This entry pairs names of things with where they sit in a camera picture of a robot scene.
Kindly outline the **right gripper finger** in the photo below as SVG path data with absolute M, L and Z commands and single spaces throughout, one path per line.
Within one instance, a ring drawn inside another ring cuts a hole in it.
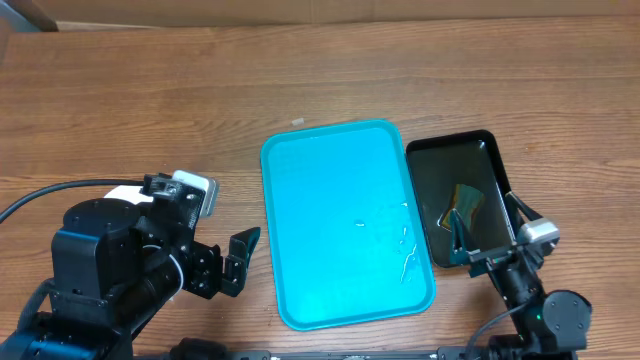
M 542 215 L 524 203 L 513 191 L 504 196 L 504 204 L 512 225 L 523 225 L 542 218 Z
M 455 266 L 469 265 L 472 252 L 467 249 L 466 241 L 473 237 L 464 224 L 463 218 L 457 209 L 452 209 L 449 217 L 451 228 L 450 263 Z

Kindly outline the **green yellow sponge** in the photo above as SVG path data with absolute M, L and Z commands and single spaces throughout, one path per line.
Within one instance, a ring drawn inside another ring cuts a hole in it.
M 456 184 L 448 207 L 438 220 L 438 225 L 447 231 L 452 231 L 451 219 L 456 210 L 463 220 L 465 227 L 471 231 L 479 209 L 485 202 L 485 195 L 478 189 L 466 185 Z

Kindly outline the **white plate with stain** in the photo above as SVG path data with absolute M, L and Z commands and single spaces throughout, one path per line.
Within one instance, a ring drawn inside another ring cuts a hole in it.
M 109 191 L 105 198 L 124 200 L 135 205 L 151 203 L 153 198 L 142 194 L 141 190 L 141 186 L 120 185 Z

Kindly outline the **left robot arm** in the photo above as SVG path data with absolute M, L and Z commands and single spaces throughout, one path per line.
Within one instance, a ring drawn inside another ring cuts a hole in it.
M 260 228 L 231 236 L 227 255 L 195 239 L 214 208 L 214 179 L 159 173 L 133 185 L 138 204 L 97 198 L 64 214 L 53 276 L 24 306 L 2 358 L 131 359 L 136 337 L 180 291 L 210 299 L 244 289 Z

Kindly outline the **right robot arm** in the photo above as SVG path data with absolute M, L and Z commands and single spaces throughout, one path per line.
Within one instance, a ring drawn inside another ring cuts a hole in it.
M 592 305 L 570 290 L 547 293 L 537 271 L 559 240 L 559 228 L 514 193 L 510 218 L 519 230 L 512 244 L 481 252 L 468 251 L 472 239 L 457 209 L 449 212 L 452 231 L 450 261 L 468 265 L 469 275 L 488 275 L 506 311 L 482 325 L 465 347 L 441 347 L 445 359 L 575 359 L 587 347 Z

